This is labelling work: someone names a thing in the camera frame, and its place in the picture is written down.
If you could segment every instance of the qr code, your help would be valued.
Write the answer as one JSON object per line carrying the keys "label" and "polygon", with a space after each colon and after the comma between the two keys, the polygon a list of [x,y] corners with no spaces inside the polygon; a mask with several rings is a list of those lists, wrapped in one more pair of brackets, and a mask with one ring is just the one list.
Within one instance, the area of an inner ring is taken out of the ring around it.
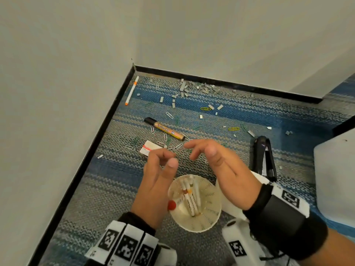
{"label": "qr code", "polygon": [[147,266],[149,259],[153,255],[153,251],[154,249],[152,247],[143,244],[137,255],[135,264],[138,266]]}
{"label": "qr code", "polygon": [[117,246],[115,255],[127,261],[131,261],[133,253],[137,247],[138,241],[127,235],[123,235],[122,240]]}
{"label": "qr code", "polygon": [[296,208],[300,207],[300,199],[286,190],[282,191],[282,199],[292,204]]}
{"label": "qr code", "polygon": [[117,231],[108,229],[104,237],[102,238],[102,240],[99,242],[98,247],[100,247],[103,250],[109,251],[112,245],[114,244],[117,236],[118,236]]}
{"label": "qr code", "polygon": [[229,246],[232,249],[232,251],[236,257],[246,256],[246,252],[245,252],[242,244],[238,240],[233,241],[233,242],[229,242]]}

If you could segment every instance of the white basket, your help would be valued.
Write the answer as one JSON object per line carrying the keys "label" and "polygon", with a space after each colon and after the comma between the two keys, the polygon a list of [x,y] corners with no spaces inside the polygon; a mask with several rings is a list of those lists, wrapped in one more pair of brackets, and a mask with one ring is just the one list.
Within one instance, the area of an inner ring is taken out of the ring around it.
{"label": "white basket", "polygon": [[[192,217],[189,213],[186,200],[170,211],[175,222],[189,232],[205,232],[212,228],[217,223],[222,211],[221,199],[217,188],[207,179],[192,175],[197,179],[200,196],[201,196],[201,211]],[[182,175],[176,178],[169,188],[169,198],[178,199],[182,196],[182,188],[180,180],[189,179],[190,175]]]}

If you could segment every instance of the small box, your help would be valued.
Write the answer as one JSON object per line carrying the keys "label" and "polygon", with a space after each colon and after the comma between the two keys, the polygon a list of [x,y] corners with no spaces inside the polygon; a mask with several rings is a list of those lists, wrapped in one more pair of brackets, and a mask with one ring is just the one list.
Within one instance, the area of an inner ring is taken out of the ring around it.
{"label": "small box", "polygon": [[155,143],[152,143],[151,141],[147,140],[143,147],[141,148],[141,150],[139,151],[139,153],[141,153],[142,155],[148,157],[149,155],[149,152],[151,150],[154,150],[154,149],[159,149],[159,148],[162,148],[161,146],[158,146],[156,145]]}

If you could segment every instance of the person's left hand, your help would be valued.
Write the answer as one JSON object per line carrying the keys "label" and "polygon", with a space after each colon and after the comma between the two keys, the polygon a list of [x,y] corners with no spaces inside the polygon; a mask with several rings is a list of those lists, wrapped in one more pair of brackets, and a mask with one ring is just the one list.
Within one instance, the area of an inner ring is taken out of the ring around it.
{"label": "person's left hand", "polygon": [[143,168],[143,179],[131,212],[153,229],[161,225],[168,212],[168,189],[179,165],[175,156],[165,148],[152,150]]}

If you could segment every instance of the hand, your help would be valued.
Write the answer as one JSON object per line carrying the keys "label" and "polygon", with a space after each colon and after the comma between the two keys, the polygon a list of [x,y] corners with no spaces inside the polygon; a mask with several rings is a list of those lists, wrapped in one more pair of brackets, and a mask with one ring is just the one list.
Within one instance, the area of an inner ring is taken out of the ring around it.
{"label": "hand", "polygon": [[194,139],[184,147],[193,148],[190,160],[196,160],[201,153],[206,155],[224,196],[231,203],[242,210],[253,205],[262,184],[236,153],[212,139]]}
{"label": "hand", "polygon": [[175,156],[164,148],[152,150],[143,168],[143,179],[131,212],[153,229],[161,225],[168,212],[168,189],[179,165]]}

